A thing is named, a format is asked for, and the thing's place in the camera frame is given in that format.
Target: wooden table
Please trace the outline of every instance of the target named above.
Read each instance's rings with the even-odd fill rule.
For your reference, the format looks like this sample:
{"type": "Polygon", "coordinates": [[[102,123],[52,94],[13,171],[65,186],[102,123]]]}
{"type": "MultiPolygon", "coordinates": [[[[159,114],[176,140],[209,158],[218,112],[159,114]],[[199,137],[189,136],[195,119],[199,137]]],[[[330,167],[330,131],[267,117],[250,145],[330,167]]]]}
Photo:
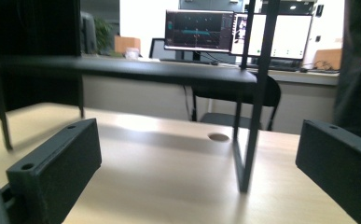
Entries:
{"type": "MultiPolygon", "coordinates": [[[[86,118],[97,118],[103,163],[64,223],[354,223],[297,168],[298,135],[259,132],[253,180],[241,194],[231,141],[208,137],[231,138],[231,128],[88,108],[86,118]]],[[[77,120],[68,105],[9,112],[14,150],[0,129],[0,187],[10,165],[77,120]]],[[[240,129],[243,152],[247,133],[240,129]]]]}

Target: computer monitor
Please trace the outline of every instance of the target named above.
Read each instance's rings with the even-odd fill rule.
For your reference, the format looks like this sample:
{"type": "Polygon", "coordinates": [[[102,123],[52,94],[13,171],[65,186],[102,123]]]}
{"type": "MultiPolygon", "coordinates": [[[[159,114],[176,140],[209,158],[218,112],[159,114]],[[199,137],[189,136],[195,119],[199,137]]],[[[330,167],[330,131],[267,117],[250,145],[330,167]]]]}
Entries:
{"type": "MultiPolygon", "coordinates": [[[[229,54],[243,55],[246,13],[234,13],[232,40],[229,54]]],[[[266,15],[255,14],[250,35],[250,57],[261,54],[266,15]]],[[[278,15],[272,43],[271,57],[275,59],[302,60],[311,27],[311,15],[278,15]]]]}
{"type": "Polygon", "coordinates": [[[233,11],[167,10],[166,49],[229,53],[233,11]]]}

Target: black horizontal bar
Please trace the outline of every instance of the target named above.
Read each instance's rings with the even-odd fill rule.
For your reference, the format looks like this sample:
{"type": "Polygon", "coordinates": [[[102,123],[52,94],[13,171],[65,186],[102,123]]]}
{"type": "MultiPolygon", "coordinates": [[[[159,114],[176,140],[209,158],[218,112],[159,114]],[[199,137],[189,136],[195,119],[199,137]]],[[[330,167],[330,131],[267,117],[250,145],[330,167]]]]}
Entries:
{"type": "Polygon", "coordinates": [[[10,74],[43,72],[61,77],[81,74],[232,90],[254,88],[257,83],[255,75],[238,67],[207,64],[69,56],[3,56],[0,61],[10,74]]]}

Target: monitor stand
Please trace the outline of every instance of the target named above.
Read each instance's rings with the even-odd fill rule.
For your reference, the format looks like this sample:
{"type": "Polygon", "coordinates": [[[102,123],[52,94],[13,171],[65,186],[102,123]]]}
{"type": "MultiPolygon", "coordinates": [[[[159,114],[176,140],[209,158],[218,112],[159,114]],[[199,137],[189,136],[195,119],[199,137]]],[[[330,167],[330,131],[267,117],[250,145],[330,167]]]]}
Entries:
{"type": "Polygon", "coordinates": [[[192,61],[195,61],[195,62],[201,61],[201,53],[199,51],[192,52],[192,61]]]}

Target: cardboard box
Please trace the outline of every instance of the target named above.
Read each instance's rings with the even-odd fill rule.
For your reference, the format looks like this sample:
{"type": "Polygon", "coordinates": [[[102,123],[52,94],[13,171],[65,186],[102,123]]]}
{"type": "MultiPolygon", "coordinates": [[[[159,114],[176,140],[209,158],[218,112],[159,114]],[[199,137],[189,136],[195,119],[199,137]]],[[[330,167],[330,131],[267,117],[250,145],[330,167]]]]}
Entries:
{"type": "Polygon", "coordinates": [[[136,48],[140,51],[140,39],[135,37],[114,36],[114,52],[125,53],[127,48],[136,48]]]}
{"type": "Polygon", "coordinates": [[[313,67],[325,70],[340,70],[341,59],[342,49],[319,49],[314,55],[313,67]]]}

